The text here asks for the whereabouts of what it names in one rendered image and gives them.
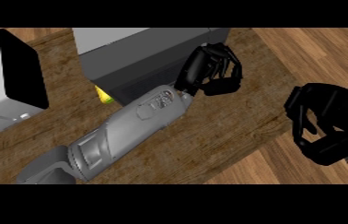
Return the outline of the dark grey microwave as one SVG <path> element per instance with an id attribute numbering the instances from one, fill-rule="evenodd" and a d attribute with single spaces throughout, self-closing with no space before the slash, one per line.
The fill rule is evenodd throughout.
<path id="1" fill-rule="evenodd" d="M 130 104 L 176 83 L 191 53 L 224 42 L 227 28 L 74 28 L 83 74 L 114 100 Z"/>

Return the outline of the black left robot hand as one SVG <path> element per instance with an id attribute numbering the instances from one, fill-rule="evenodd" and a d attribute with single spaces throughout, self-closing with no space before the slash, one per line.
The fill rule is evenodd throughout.
<path id="1" fill-rule="evenodd" d="M 230 47 L 221 42 L 199 46 L 192 52 L 179 74 L 174 88 L 195 96 L 233 93 L 241 88 L 242 64 Z"/>

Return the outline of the yellow milk carton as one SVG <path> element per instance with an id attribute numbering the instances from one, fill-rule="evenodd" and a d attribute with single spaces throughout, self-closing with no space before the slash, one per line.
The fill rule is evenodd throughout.
<path id="1" fill-rule="evenodd" d="M 96 93 L 102 103 L 108 104 L 114 102 L 114 98 L 106 94 L 106 92 L 101 88 L 96 88 Z"/>

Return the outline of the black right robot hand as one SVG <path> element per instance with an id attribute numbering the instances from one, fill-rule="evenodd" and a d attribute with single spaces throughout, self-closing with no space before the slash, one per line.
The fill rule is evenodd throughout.
<path id="1" fill-rule="evenodd" d="M 303 154 L 320 165 L 329 166 L 348 157 L 348 88 L 332 84 L 307 83 L 297 86 L 285 103 L 292 121 L 292 136 Z M 308 121 L 307 110 L 314 112 L 317 126 L 325 132 L 314 142 L 303 138 L 304 130 L 317 134 Z"/>

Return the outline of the black microwave door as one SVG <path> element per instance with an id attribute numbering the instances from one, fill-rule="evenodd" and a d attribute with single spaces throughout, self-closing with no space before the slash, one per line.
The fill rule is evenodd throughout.
<path id="1" fill-rule="evenodd" d="M 0 29 L 0 132 L 49 108 L 36 50 Z"/>

